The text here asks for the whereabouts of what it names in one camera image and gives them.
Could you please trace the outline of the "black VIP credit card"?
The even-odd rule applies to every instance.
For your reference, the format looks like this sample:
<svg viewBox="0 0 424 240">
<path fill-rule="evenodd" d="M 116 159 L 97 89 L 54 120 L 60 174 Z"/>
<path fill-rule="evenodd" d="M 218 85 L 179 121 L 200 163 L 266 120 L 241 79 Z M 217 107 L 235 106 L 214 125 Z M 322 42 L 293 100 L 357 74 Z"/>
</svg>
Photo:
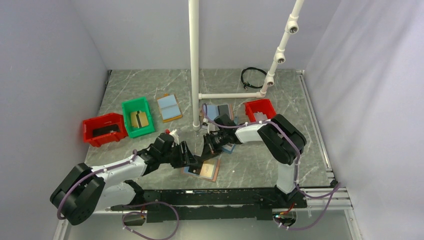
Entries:
<svg viewBox="0 0 424 240">
<path fill-rule="evenodd" d="M 199 176 L 202 170 L 202 164 L 195 164 L 188 167 L 187 172 L 192 175 Z"/>
</svg>

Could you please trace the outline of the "brown blue card holder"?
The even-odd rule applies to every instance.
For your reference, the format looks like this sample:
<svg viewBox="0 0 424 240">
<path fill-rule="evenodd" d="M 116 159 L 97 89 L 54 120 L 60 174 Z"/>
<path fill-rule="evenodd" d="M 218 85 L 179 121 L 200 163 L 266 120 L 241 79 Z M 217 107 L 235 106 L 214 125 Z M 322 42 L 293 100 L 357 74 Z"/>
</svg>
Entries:
<svg viewBox="0 0 424 240">
<path fill-rule="evenodd" d="M 215 182 L 218 178 L 218 172 L 221 163 L 221 156 L 214 157 L 202 163 L 202 169 L 199 176 L 188 173 L 189 166 L 182 169 L 181 173 L 198 179 Z"/>
</svg>

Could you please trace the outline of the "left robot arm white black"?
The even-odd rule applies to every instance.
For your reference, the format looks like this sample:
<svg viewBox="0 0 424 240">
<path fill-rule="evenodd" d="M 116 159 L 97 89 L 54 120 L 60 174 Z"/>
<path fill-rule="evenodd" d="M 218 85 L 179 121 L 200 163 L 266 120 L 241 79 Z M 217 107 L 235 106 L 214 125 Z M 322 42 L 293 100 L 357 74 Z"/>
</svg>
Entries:
<svg viewBox="0 0 424 240">
<path fill-rule="evenodd" d="M 177 142 L 171 134 L 160 134 L 148 147 L 133 150 L 131 155 L 109 164 L 74 166 L 50 196 L 56 216 L 79 225 L 94 212 L 123 206 L 139 209 L 145 202 L 145 190 L 137 178 L 169 164 L 174 169 L 194 166 L 200 156 L 194 155 L 185 141 Z"/>
</svg>

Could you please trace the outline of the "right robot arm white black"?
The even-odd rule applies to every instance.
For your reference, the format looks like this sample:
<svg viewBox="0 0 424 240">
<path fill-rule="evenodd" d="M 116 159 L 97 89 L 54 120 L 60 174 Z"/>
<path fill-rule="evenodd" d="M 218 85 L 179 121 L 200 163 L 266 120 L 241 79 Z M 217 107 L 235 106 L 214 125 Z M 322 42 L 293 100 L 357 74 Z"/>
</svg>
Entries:
<svg viewBox="0 0 424 240">
<path fill-rule="evenodd" d="M 278 178 L 275 194 L 276 203 L 287 208 L 295 201 L 297 170 L 299 157 L 303 153 L 307 141 L 284 116 L 276 114 L 271 119 L 247 122 L 237 125 L 227 114 L 217 116 L 212 122 L 218 130 L 203 136 L 201 155 L 196 156 L 198 162 L 204 162 L 219 155 L 226 144 L 241 145 L 251 142 L 262 142 L 270 154 L 278 162 Z"/>
</svg>

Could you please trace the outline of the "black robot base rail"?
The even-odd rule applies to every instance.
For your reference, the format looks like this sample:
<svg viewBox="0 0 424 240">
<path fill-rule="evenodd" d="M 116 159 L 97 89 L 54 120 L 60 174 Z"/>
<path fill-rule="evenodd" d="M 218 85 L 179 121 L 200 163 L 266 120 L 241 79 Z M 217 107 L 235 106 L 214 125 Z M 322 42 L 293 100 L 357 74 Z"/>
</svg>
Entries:
<svg viewBox="0 0 424 240">
<path fill-rule="evenodd" d="M 300 193 L 285 196 L 276 187 L 216 188 L 216 189 L 160 189 L 145 190 L 128 206 L 115 204 L 113 212 L 140 210 L 145 207 L 148 223 L 175 220 L 175 213 L 161 202 L 176 209 L 180 220 L 256 219 L 271 221 L 279 210 L 304 209 L 307 201 Z"/>
</svg>

